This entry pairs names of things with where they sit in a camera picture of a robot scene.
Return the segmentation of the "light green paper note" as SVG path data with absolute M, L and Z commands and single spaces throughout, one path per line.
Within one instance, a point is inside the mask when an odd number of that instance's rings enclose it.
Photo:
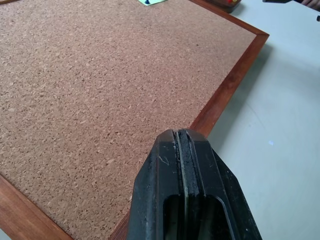
M 152 5 L 155 5 L 155 4 L 158 4 L 158 3 L 162 3 L 162 2 L 165 2 L 166 0 L 149 0 L 150 4 L 147 5 L 145 4 L 145 0 L 138 0 L 141 4 L 143 4 L 144 6 L 152 6 Z

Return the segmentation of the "dark wooden pin box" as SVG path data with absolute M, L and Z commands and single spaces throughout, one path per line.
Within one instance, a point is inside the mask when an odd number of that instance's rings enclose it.
M 206 2 L 216 6 L 217 8 L 223 10 L 224 12 L 230 14 L 235 8 L 241 3 L 242 0 L 237 2 L 228 3 L 227 0 L 205 0 Z

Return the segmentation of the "cork board with wooden frame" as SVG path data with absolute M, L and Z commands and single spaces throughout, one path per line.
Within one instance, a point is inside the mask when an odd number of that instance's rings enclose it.
M 0 174 L 107 239 L 157 135 L 190 127 L 254 38 L 190 0 L 0 5 Z

